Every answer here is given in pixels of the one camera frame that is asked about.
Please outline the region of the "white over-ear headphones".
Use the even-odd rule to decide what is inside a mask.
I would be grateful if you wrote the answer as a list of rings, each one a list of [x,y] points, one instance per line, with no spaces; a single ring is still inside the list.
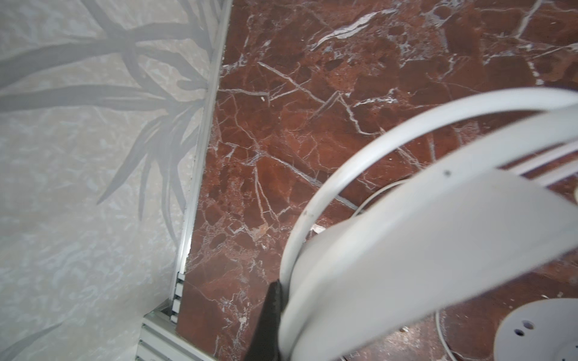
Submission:
[[[371,165],[444,126],[528,111],[427,167],[364,213],[313,239],[329,203]],[[577,138],[577,94],[528,87],[430,109],[344,163],[296,222],[281,259],[283,360],[333,360],[471,299],[577,247],[577,207],[506,165]]]

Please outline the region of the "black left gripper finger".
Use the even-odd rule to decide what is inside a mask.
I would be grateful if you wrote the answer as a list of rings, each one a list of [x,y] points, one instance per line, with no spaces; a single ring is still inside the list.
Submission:
[[[266,293],[251,344],[244,361],[280,361],[278,331],[284,309],[283,290],[279,280],[272,282]]]

